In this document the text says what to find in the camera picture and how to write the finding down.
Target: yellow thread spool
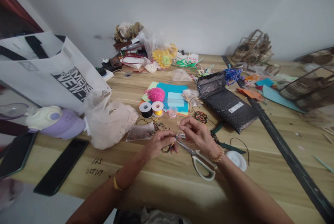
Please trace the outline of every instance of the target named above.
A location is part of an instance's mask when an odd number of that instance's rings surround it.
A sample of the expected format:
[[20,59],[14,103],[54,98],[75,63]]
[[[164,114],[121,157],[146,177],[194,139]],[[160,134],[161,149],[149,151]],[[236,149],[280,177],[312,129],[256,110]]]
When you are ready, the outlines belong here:
[[155,117],[160,117],[162,115],[162,110],[164,108],[164,105],[160,101],[153,102],[152,104],[152,110],[153,110],[153,115]]

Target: black pouch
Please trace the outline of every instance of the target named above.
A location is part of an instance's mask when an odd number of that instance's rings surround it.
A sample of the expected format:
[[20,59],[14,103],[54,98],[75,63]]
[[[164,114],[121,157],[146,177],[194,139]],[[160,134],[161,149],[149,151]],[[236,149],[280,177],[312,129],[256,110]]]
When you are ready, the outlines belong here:
[[197,89],[201,99],[238,134],[259,118],[250,105],[225,88],[224,71],[199,78]]

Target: barcode label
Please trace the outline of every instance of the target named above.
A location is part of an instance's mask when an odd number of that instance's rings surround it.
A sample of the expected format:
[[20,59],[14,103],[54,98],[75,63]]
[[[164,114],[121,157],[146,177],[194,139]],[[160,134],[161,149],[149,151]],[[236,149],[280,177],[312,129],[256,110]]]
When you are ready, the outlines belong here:
[[235,112],[236,110],[238,110],[240,107],[242,107],[243,106],[243,103],[241,103],[241,102],[239,102],[238,104],[236,104],[234,107],[231,107],[230,109],[229,109],[229,112],[230,113],[233,113],[233,112]]

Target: black thread spool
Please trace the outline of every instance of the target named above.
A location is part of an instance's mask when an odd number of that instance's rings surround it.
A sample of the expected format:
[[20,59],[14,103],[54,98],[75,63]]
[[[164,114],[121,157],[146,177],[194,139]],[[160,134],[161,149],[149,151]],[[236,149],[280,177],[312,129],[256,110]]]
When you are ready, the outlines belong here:
[[149,102],[144,102],[139,106],[139,110],[144,118],[150,118],[153,114],[152,105]]

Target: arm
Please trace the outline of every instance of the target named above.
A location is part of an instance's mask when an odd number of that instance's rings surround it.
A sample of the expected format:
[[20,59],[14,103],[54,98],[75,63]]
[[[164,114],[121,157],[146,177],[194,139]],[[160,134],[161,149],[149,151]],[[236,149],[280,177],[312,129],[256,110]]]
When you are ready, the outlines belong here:
[[[214,142],[205,124],[192,117],[183,119],[180,129],[186,139],[194,143],[210,159],[221,156],[223,150]],[[242,172],[227,156],[217,163],[234,195],[249,212],[262,223],[293,223],[290,217],[270,195]]]
[[[161,149],[174,143],[175,133],[158,131],[144,148],[124,165],[114,176],[120,189],[128,188],[135,180],[147,162],[161,153]],[[178,146],[173,146],[172,152],[178,152]],[[125,191],[118,191],[113,186],[113,177],[100,185],[68,219],[66,224],[74,223],[104,223]]]

